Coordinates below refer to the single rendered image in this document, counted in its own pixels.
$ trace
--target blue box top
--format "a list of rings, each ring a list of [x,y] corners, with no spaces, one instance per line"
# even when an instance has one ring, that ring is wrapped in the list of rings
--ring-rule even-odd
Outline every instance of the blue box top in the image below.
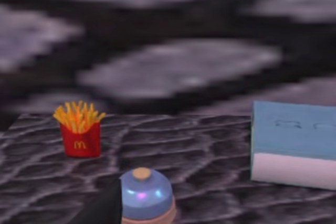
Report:
[[[251,151],[336,160],[336,107],[255,101]]]

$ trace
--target gray table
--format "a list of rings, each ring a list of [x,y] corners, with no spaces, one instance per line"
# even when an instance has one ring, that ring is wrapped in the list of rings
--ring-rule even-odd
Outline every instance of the gray table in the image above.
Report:
[[[0,139],[0,223],[65,224],[114,177],[147,166],[173,183],[176,224],[336,223],[332,191],[249,181],[248,117],[110,115],[102,156],[64,156],[57,122],[22,115]]]

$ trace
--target red french fry container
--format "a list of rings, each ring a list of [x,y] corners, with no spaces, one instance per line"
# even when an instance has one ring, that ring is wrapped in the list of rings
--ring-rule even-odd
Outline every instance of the red french fry container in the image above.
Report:
[[[65,154],[69,157],[100,156],[100,123],[95,123],[84,133],[74,133],[60,124]]]

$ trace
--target mcdonald's logo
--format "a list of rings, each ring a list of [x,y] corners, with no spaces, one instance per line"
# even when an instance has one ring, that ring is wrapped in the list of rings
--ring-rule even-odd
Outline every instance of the mcdonald's logo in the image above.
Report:
[[[83,141],[75,141],[74,148],[75,149],[86,149],[86,144]]]

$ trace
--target french fries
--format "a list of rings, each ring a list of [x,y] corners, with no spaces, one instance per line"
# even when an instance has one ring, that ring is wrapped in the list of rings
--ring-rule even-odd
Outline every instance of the french fries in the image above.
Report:
[[[88,105],[86,102],[79,101],[76,104],[74,101],[65,103],[66,111],[63,106],[59,106],[53,116],[54,118],[71,130],[74,133],[84,133],[88,131],[93,124],[100,122],[106,116],[105,113],[99,115],[98,111],[94,110],[93,103]]]

